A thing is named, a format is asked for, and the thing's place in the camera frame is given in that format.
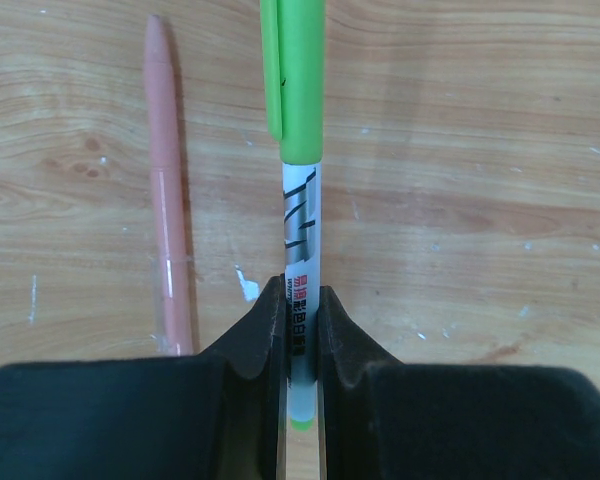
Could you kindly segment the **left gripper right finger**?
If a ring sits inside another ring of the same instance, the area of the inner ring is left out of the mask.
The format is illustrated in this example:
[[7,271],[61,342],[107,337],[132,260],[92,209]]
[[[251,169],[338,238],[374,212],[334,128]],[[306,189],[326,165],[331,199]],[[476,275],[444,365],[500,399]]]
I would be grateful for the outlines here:
[[320,293],[325,479],[600,479],[600,391],[541,365],[404,363]]

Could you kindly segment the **white pen green tip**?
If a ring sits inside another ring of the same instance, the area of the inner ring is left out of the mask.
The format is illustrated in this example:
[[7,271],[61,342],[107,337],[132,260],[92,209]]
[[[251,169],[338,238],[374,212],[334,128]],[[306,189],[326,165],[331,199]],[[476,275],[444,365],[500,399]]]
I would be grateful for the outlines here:
[[288,413],[306,431],[316,415],[321,281],[321,165],[283,165]]

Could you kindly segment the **pink pen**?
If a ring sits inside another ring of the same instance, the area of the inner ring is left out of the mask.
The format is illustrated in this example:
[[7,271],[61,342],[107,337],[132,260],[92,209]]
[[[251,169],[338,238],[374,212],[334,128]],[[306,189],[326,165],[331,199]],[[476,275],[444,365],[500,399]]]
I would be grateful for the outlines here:
[[157,15],[147,20],[143,78],[167,351],[191,355],[194,346],[175,78],[167,31]]

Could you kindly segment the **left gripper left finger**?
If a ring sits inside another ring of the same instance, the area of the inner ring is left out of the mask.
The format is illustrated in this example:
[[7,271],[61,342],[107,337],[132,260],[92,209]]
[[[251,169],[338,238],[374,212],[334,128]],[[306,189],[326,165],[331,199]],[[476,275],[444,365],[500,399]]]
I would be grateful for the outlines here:
[[286,301],[194,356],[0,367],[0,479],[281,479]]

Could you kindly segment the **light green pen cap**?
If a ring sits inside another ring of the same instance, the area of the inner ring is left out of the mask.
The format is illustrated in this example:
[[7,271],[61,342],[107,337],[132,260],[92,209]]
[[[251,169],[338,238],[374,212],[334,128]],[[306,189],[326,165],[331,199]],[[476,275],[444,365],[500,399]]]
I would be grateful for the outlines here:
[[285,164],[323,156],[324,0],[261,0],[266,119]]

